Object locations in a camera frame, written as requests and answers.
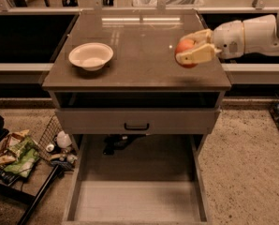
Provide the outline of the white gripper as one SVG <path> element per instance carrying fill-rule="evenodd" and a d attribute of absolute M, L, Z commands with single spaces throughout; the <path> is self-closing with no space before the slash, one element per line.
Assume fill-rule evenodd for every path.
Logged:
<path fill-rule="evenodd" d="M 197 48 L 178 52 L 175 55 L 181 65 L 209 62 L 217 55 L 221 59 L 232 59 L 244 54 L 243 22 L 225 22 L 213 31 L 203 29 L 180 38 L 180 41 L 189 41 L 192 44 L 207 43 Z"/>

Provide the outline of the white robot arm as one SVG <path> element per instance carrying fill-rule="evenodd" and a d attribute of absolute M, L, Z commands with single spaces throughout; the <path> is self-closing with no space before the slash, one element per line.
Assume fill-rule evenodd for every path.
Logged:
<path fill-rule="evenodd" d="M 233 59 L 249 53 L 279 56 L 279 10 L 244 21 L 225 22 L 214 30 L 203 29 L 180 38 L 175 60 L 182 67 L 213 60 Z"/>

